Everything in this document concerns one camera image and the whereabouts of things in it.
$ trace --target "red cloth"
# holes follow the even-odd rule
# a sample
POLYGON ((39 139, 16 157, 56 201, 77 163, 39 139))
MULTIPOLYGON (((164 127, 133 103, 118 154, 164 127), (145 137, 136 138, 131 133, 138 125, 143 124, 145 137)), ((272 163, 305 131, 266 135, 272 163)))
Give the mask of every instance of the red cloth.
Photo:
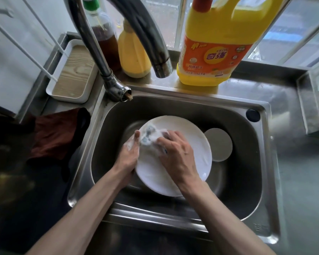
POLYGON ((52 157, 62 160, 67 154, 73 139, 79 109, 37 117, 35 121, 35 144, 30 158, 52 157))

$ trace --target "wood grain surface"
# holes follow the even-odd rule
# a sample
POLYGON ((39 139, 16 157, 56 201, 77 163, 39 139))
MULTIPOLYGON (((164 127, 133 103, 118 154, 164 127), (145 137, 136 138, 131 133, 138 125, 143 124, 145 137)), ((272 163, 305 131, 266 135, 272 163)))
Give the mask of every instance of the wood grain surface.
POLYGON ((94 61, 86 47, 73 47, 52 95, 79 98, 84 92, 93 67, 94 61))

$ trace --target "bottle with dark liquid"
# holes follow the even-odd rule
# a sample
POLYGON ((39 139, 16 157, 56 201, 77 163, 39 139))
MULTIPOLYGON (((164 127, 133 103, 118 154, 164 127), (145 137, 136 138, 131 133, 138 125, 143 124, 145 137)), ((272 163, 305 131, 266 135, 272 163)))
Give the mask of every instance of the bottle with dark liquid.
POLYGON ((107 64, 113 72, 121 69, 116 31, 110 17, 101 10, 98 0, 83 0, 87 20, 97 38, 107 64))

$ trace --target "product label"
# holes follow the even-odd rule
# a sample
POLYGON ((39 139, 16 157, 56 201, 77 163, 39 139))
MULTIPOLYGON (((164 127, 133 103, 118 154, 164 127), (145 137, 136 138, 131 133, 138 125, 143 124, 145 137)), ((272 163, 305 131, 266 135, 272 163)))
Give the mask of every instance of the product label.
POLYGON ((230 76, 252 45, 212 44, 184 37, 179 69, 186 75, 230 76))

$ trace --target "person's right hand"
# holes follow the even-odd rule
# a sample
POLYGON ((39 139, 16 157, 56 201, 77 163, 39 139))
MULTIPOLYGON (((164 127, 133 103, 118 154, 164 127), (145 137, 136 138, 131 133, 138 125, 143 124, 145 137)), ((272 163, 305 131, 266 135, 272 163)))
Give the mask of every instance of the person's right hand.
POLYGON ((157 139, 157 144, 167 151, 167 154, 160 156, 160 161, 182 191, 187 185, 201 179, 196 170, 194 151, 187 139, 179 131, 168 131, 168 133, 169 139, 163 137, 157 139))

